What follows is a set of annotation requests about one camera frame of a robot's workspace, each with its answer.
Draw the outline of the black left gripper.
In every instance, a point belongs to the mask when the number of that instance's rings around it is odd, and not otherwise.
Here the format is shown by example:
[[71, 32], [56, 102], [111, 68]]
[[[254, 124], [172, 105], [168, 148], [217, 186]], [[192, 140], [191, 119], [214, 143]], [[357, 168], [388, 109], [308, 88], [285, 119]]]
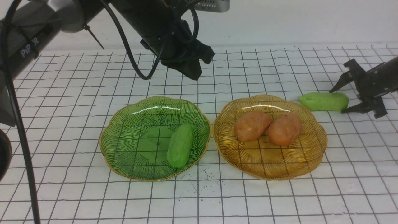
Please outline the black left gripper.
[[192, 37], [188, 23], [179, 19], [165, 25], [158, 33], [143, 37], [140, 43], [145, 49], [160, 56], [162, 65], [197, 81], [202, 75], [200, 62], [210, 64], [215, 53], [198, 39], [190, 40]]

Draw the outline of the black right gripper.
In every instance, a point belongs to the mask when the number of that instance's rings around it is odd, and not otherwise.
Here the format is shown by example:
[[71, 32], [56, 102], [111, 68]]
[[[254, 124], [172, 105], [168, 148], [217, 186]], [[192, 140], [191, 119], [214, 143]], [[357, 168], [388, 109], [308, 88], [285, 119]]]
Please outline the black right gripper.
[[343, 109], [341, 113], [366, 114], [373, 111], [376, 119], [386, 116], [388, 112], [382, 96], [398, 89], [398, 57], [381, 63], [367, 72], [355, 59], [344, 63], [344, 67], [348, 68], [348, 71], [340, 76], [329, 93], [336, 92], [351, 82], [356, 84], [359, 81], [357, 91], [361, 103]]

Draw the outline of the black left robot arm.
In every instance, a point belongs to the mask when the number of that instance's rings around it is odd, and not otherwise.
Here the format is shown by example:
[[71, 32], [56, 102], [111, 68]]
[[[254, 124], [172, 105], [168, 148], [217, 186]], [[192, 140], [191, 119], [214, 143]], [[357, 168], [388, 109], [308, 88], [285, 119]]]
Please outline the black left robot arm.
[[[152, 77], [159, 62], [192, 80], [202, 74], [214, 51], [197, 39], [198, 0], [14, 0], [1, 20], [1, 123], [17, 127], [27, 146], [12, 81], [60, 32], [88, 30], [108, 11], [135, 72]], [[190, 169], [205, 154], [210, 122], [193, 103], [154, 96], [125, 106], [101, 133], [99, 146], [107, 166], [118, 175], [161, 181]]]

